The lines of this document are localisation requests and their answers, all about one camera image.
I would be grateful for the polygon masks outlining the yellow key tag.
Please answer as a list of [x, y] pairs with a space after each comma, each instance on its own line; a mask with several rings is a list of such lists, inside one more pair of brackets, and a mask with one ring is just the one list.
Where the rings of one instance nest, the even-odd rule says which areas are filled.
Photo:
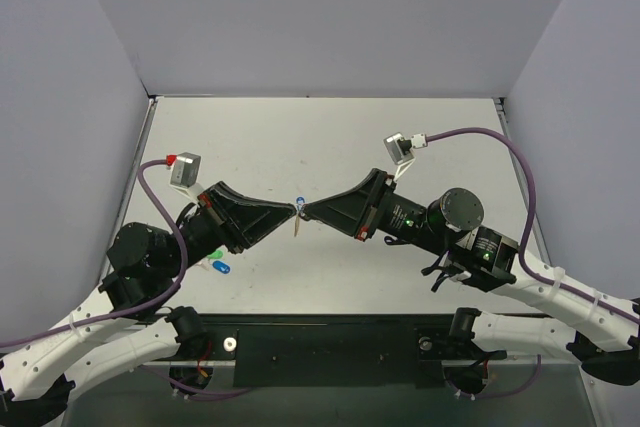
[[302, 217], [301, 217], [301, 214], [298, 213], [295, 217], [295, 223], [294, 223], [294, 238], [299, 235], [301, 223], [302, 223]]

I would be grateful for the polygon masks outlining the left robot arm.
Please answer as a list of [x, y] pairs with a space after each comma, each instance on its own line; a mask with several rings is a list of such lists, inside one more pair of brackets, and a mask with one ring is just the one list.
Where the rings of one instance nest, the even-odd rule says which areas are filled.
[[48, 331], [10, 342], [1, 358], [1, 423], [44, 426], [95, 385], [141, 364], [207, 348], [192, 307], [156, 319], [189, 267], [224, 247], [242, 253], [294, 217], [288, 203], [242, 196], [218, 182], [192, 196], [194, 212], [160, 229], [124, 225], [107, 257], [113, 268], [69, 316]]

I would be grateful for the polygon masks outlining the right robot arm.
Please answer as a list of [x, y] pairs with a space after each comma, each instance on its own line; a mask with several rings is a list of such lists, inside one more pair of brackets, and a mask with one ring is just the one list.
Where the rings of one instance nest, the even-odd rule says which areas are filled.
[[520, 317], [461, 307], [444, 339], [428, 339], [433, 347], [459, 356], [548, 356], [577, 363], [610, 384], [638, 383], [638, 301], [590, 288], [484, 226], [480, 200], [464, 188], [452, 188], [427, 206], [396, 194], [395, 188], [390, 175], [374, 169], [356, 187], [302, 206], [300, 215], [361, 242], [381, 231], [388, 246], [411, 245], [435, 255], [421, 271], [436, 277], [433, 291], [455, 282], [541, 313]]

